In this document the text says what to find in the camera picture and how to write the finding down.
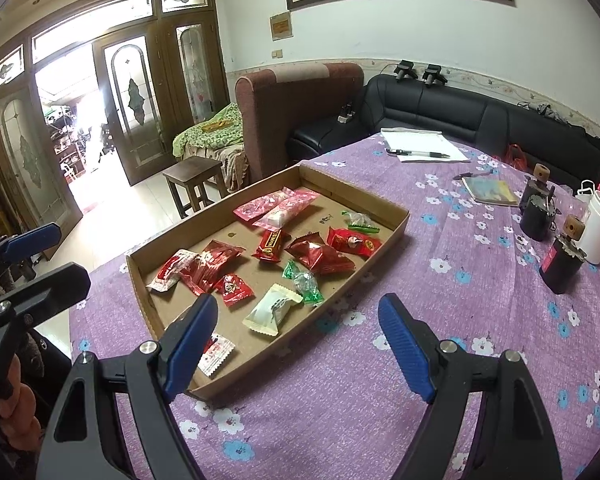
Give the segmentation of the person's left hand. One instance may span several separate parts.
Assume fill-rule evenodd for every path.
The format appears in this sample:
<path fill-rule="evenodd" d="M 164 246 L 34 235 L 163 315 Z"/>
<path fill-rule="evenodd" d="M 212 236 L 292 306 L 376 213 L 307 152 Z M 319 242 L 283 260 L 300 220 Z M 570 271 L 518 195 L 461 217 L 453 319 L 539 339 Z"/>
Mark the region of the person's left hand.
<path fill-rule="evenodd" d="M 42 429 L 35 417 L 34 393 L 21 381 L 18 356 L 12 358 L 7 378 L 12 385 L 12 396 L 0 399 L 1 430 L 15 450 L 37 453 L 41 448 Z"/>

